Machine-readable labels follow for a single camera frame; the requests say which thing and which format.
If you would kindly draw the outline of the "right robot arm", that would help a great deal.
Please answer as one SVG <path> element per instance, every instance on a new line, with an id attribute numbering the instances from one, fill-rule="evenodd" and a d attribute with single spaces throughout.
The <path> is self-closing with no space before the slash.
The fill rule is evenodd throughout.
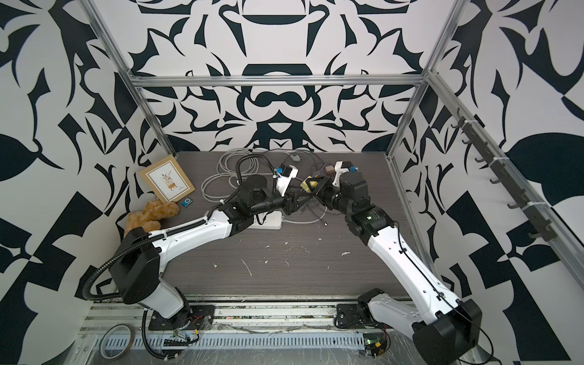
<path id="1" fill-rule="evenodd" d="M 364 294 L 374 322 L 408 336 L 428 364 L 452 364 L 478 345 L 482 320 L 478 305 L 462 301 L 419 259 L 398 222 L 372 204 L 360 172 L 325 176 L 308 186 L 323 205 L 345 216 L 349 230 L 383 261 L 413 302 L 400 304 L 374 290 Z"/>

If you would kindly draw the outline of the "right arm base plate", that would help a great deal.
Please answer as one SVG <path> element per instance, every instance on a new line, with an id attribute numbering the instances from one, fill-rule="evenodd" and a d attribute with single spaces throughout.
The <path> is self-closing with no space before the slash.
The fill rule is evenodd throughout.
<path id="1" fill-rule="evenodd" d="M 338 329 L 395 328 L 407 316 L 380 302 L 339 304 L 333 324 Z"/>

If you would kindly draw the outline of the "white power strip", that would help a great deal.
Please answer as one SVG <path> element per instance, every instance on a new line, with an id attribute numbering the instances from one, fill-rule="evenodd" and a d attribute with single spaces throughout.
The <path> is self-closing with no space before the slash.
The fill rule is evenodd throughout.
<path id="1" fill-rule="evenodd" d="M 254 217 L 252 225 L 249 229 L 264 230 L 264 231 L 278 231 L 281 229 L 283 223 L 283 216 L 280 211 L 273 211 L 270 213 L 257 214 Z"/>

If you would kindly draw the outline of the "yellow USB wall charger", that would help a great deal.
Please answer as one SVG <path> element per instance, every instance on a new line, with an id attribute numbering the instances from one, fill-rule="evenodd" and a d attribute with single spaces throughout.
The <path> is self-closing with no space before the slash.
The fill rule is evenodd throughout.
<path id="1" fill-rule="evenodd" d="M 308 177 L 301 183 L 301 189 L 305 192 L 311 193 L 318 186 L 318 181 L 315 178 Z"/>

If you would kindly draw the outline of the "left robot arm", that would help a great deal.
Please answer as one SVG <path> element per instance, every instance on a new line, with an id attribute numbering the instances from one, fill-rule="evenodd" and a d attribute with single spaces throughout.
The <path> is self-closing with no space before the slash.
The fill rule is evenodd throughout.
<path id="1" fill-rule="evenodd" d="M 131 230 L 114 256 L 87 279 L 82 295 L 88 301 L 120 298 L 125 304 L 157 312 L 176 328 L 184 327 L 193 312 L 184 295 L 160 277 L 161 268 L 206 243 L 243 232 L 260 214 L 276 210 L 292 214 L 308 199 L 310 195 L 301 189 L 280 193 L 266 188 L 264 176 L 248 176 L 234 193 L 197 220 L 150 234 L 142 228 Z"/>

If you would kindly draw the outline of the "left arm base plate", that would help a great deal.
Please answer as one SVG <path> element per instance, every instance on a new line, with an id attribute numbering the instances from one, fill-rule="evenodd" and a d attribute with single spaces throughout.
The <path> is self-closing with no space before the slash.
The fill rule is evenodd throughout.
<path id="1" fill-rule="evenodd" d="M 214 322 L 216 306 L 191 305 L 189 310 L 181 310 L 170 319 L 154 312 L 148 324 L 150 331 L 202 330 Z"/>

